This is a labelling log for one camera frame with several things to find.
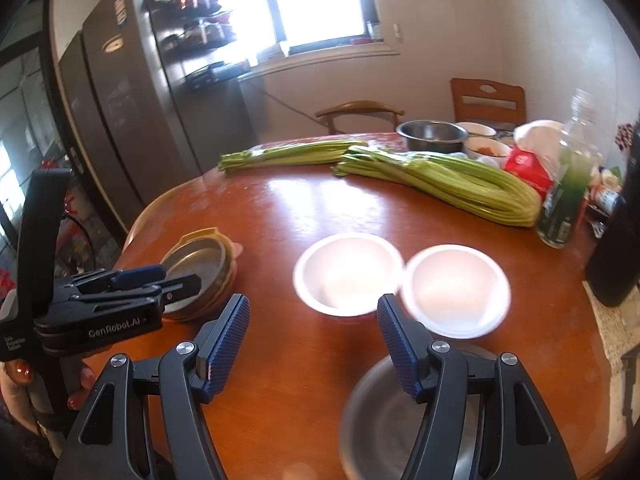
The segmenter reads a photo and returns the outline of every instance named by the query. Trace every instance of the window sill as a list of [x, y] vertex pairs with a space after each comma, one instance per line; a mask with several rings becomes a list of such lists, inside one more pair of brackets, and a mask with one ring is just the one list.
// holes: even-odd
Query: window sill
[[303, 52], [283, 59], [259, 64], [254, 66], [251, 72], [241, 75], [238, 78], [238, 81], [242, 82], [255, 77], [282, 72], [283, 70], [289, 70], [299, 66], [313, 65], [327, 61], [353, 59], [355, 57], [399, 56], [399, 54], [400, 53], [397, 50], [392, 49], [385, 43], [334, 46], [332, 48]]

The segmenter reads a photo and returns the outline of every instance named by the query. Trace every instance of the green bottle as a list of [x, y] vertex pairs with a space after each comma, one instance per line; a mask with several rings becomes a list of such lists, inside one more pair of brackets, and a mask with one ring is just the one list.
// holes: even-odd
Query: green bottle
[[559, 167], [554, 185], [538, 219], [540, 239], [556, 249], [563, 248], [574, 231], [591, 171], [600, 159], [592, 144], [595, 111], [591, 95], [578, 90], [571, 101], [571, 112], [571, 120], [560, 134]]

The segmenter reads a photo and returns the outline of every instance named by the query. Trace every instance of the gray refrigerator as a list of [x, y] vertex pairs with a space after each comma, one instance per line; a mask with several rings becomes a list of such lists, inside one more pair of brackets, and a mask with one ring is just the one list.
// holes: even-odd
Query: gray refrigerator
[[174, 41], [183, 27], [164, 2], [101, 0], [60, 59], [78, 141], [127, 228], [156, 197], [215, 167], [221, 154], [256, 143], [236, 78], [244, 70], [226, 70], [229, 78], [195, 89], [190, 76], [207, 69], [211, 53], [185, 64]]

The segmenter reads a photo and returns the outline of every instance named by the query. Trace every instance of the table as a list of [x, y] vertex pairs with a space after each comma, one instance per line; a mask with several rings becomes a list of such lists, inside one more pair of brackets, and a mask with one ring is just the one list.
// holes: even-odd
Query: table
[[[298, 299], [291, 280], [303, 251], [338, 232], [379, 235], [405, 260], [443, 243], [492, 257], [510, 280], [511, 310], [473, 343], [521, 359], [579, 477], [607, 460], [610, 370], [581, 285], [594, 247], [586, 226], [558, 251], [534, 229], [494, 224], [400, 184], [336, 178], [328, 166], [229, 176], [212, 170], [158, 208], [117, 267], [158, 263], [181, 235], [212, 226], [244, 245], [235, 291], [247, 295], [252, 308], [226, 389], [204, 406], [230, 480], [345, 478], [338, 459], [342, 409], [357, 381], [386, 355], [384, 342], [373, 316], [359, 322], [324, 316]], [[88, 361], [101, 370], [116, 352], [133, 359], [160, 355], [199, 326], [168, 322]], [[150, 412], [154, 445], [168, 456], [157, 398], [150, 398]]]

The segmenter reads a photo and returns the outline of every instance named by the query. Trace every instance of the small white bowl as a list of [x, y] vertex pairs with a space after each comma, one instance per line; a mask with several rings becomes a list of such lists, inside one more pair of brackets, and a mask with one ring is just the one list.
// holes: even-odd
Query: small white bowl
[[464, 128], [469, 136], [476, 137], [495, 137], [498, 132], [493, 128], [478, 123], [456, 123], [456, 126]]
[[[489, 148], [493, 153], [496, 153], [496, 155], [485, 155], [484, 153], [479, 153], [478, 150], [481, 148]], [[507, 157], [511, 153], [511, 148], [506, 144], [503, 144], [498, 140], [487, 139], [485, 137], [467, 137], [463, 150], [464, 153], [473, 160], [480, 158], [481, 156], [487, 156], [497, 162], [500, 167], [503, 167]]]
[[439, 245], [407, 264], [402, 300], [432, 332], [472, 339], [495, 330], [511, 304], [509, 281], [486, 254], [460, 245]]
[[293, 270], [298, 297], [330, 316], [361, 316], [378, 307], [383, 294], [395, 294], [404, 260], [385, 239], [344, 233], [316, 242]]

